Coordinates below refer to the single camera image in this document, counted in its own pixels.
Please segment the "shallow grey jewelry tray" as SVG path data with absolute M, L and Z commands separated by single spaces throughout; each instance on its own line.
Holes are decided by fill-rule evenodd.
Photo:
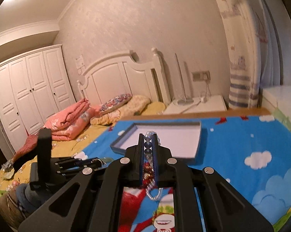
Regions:
M 128 147 L 138 144 L 139 134 L 147 132 L 156 133 L 162 147 L 170 149 L 174 158 L 189 164 L 195 163 L 207 137 L 200 121 L 134 122 L 118 134 L 110 147 L 114 153 L 124 155 Z

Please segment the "dark red cloth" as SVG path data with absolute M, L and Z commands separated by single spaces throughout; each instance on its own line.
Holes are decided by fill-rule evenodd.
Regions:
M 14 171 L 17 172 L 27 161 L 37 156 L 38 135 L 29 135 L 24 145 L 15 153 L 12 158 Z

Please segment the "pink folded quilt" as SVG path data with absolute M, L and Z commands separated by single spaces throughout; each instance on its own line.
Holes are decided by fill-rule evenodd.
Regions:
M 83 98 L 48 117 L 44 128 L 51 130 L 52 140 L 73 140 L 88 126 L 91 118 L 100 116 L 100 108 L 101 105 L 91 105 Z

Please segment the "patterned pillow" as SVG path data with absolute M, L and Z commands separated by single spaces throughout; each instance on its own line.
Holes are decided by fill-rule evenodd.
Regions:
M 131 98 L 132 95 L 129 93 L 115 96 L 114 98 L 108 100 L 107 102 L 101 105 L 99 109 L 100 115 L 104 115 L 118 109 L 119 107 L 126 104 Z

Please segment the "yellow blanket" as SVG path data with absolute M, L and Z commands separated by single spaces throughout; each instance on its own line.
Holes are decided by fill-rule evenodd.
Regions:
M 93 117 L 90 120 L 91 125 L 110 126 L 115 125 L 120 119 L 128 116 L 140 115 L 145 110 L 151 100 L 143 95 L 135 95 L 122 106 L 102 115 L 101 117 Z

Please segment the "white desk lamp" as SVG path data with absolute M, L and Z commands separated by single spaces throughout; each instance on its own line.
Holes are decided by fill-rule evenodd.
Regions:
M 186 92 L 185 92 L 185 86 L 184 86 L 184 81 L 183 81 L 183 76 L 182 76 L 182 71 L 181 71 L 181 66 L 179 64 L 179 59 L 177 57 L 177 54 L 174 53 L 174 58 L 177 64 L 177 71 L 179 74 L 179 80 L 180 80 L 180 85 L 181 85 L 181 90 L 182 90 L 182 96 L 179 97 L 176 100 L 176 104 L 179 106 L 184 106 L 184 105 L 188 105 L 188 104 L 192 104 L 194 103 L 194 100 L 192 98 L 189 98 L 186 96 Z

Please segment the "white nightstand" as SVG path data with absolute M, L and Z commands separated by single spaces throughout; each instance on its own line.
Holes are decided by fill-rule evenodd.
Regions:
M 170 103 L 163 112 L 164 115 L 222 112 L 227 111 L 225 101 L 221 95 L 208 97 L 206 101 L 201 101 L 199 97 L 193 98 L 193 102 L 187 105 L 177 105 Z

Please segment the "white wardrobe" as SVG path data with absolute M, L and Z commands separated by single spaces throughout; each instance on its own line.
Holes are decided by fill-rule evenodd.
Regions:
M 59 44 L 0 63 L 0 122 L 17 152 L 47 118 L 75 103 Z

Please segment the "blue cartoon play mat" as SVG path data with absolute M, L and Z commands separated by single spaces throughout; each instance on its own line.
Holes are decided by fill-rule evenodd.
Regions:
M 80 159 L 118 159 L 110 145 L 134 122 L 193 122 L 195 119 L 127 120 L 103 132 L 77 154 Z M 291 217 L 291 132 L 271 115 L 201 119 L 207 131 L 194 169 L 210 166 L 274 227 Z

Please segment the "white bed headboard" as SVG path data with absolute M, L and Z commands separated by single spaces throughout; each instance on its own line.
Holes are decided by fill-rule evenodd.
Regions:
M 92 105 L 103 104 L 120 94 L 144 95 L 152 102 L 171 102 L 162 57 L 152 48 L 152 61 L 137 63 L 133 51 L 119 51 L 96 60 L 78 81 L 82 98 Z

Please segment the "patterned curtain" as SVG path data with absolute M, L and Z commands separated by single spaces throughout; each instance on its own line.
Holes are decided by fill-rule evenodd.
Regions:
M 260 92 L 280 84 L 278 41 L 263 0 L 216 0 L 228 45 L 228 106 L 255 108 Z

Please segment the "white windowsill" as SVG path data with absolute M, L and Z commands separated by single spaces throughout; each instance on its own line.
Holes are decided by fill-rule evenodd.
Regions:
M 270 112 L 278 108 L 291 121 L 291 85 L 263 89 L 261 103 Z

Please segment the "wall power outlet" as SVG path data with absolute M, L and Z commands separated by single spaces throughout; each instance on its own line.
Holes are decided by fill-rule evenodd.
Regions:
M 192 80 L 193 82 L 210 81 L 210 72 L 209 71 L 192 72 Z

